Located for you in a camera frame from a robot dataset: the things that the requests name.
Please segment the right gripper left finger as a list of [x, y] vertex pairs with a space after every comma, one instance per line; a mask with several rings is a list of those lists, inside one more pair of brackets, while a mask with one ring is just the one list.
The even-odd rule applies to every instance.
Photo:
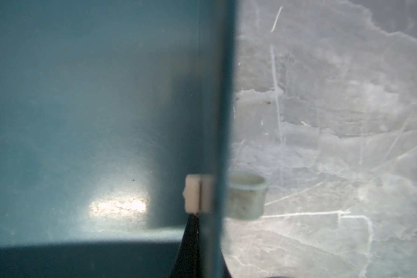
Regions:
[[169, 278], [202, 278], [199, 218], [190, 214]]

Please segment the teal top drawer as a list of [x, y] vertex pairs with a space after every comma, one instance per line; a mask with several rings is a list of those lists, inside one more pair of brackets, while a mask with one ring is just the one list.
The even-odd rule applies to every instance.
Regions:
[[222, 278], [239, 1], [0, 1], [0, 278]]

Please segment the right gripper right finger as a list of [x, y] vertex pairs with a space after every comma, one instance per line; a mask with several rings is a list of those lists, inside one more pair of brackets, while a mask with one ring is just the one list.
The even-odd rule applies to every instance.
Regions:
[[223, 266], [223, 278], [232, 278], [231, 273], [227, 267], [227, 263], [224, 259], [224, 257], [222, 257], [222, 266]]

